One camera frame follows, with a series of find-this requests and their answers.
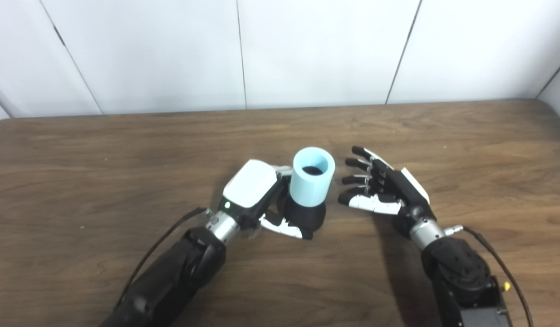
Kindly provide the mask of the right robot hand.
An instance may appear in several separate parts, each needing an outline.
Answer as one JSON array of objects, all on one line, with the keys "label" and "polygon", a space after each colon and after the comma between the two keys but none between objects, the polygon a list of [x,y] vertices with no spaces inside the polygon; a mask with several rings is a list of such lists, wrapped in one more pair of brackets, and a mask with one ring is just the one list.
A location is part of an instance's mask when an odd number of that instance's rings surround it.
[{"label": "right robot hand", "polygon": [[342,184],[354,185],[339,195],[338,202],[351,208],[388,215],[395,229],[405,238],[422,220],[434,220],[429,195],[406,169],[394,169],[369,149],[353,146],[358,158],[346,158],[345,164],[366,172],[342,178]]}]

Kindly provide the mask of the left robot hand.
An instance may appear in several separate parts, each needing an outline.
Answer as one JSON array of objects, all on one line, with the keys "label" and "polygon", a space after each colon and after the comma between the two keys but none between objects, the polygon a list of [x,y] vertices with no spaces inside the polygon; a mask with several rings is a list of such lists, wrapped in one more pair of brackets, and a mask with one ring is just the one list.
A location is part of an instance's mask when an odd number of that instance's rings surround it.
[{"label": "left robot hand", "polygon": [[296,239],[311,240],[313,234],[270,207],[288,190],[293,169],[249,159],[224,187],[208,230],[223,244],[240,231],[269,231]]}]

